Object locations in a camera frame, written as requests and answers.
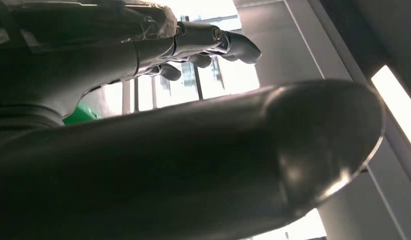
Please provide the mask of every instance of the fluorescent light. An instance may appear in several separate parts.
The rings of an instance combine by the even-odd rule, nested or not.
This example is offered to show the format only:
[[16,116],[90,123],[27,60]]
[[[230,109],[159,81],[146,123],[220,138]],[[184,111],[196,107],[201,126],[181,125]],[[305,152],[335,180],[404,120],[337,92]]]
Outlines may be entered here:
[[411,143],[411,98],[386,65],[372,82]]

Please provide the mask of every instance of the green object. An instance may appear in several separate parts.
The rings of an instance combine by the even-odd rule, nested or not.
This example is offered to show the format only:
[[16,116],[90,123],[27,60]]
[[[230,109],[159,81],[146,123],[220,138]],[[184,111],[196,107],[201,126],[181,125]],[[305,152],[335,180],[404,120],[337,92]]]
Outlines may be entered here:
[[65,125],[80,124],[101,119],[100,116],[92,112],[92,109],[86,104],[79,102],[73,114],[66,117],[63,122]]

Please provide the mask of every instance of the transparent plastic film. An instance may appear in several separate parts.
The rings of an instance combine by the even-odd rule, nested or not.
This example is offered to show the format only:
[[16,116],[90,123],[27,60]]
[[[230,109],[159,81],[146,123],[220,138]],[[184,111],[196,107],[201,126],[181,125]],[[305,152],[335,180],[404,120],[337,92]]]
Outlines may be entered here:
[[0,48],[32,52],[158,40],[176,34],[164,5],[139,0],[0,0]]

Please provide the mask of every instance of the glass pane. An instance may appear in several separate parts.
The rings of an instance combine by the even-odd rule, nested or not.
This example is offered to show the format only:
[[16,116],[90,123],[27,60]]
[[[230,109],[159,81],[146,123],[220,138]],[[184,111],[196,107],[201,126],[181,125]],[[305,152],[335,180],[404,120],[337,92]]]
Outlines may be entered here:
[[138,77],[139,111],[153,109],[153,79],[150,76]]
[[224,88],[229,94],[240,94],[260,87],[254,65],[246,64],[240,60],[228,61],[217,58]]
[[157,107],[162,108],[199,100],[194,66],[189,62],[182,64],[170,62],[170,64],[182,72],[182,77],[177,81],[169,81],[161,76],[155,78]]
[[204,99],[220,97],[230,94],[225,91],[225,86],[220,72],[217,56],[212,57],[211,65],[206,68],[198,68],[201,82],[202,96]]

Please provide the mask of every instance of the metal bolt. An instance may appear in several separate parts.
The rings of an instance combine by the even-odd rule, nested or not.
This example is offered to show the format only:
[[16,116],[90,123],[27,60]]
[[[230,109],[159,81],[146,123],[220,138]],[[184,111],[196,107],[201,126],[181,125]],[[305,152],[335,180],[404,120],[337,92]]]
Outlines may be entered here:
[[222,37],[223,37],[222,30],[220,30],[220,28],[218,27],[213,28],[213,39],[215,41],[220,41],[222,40]]

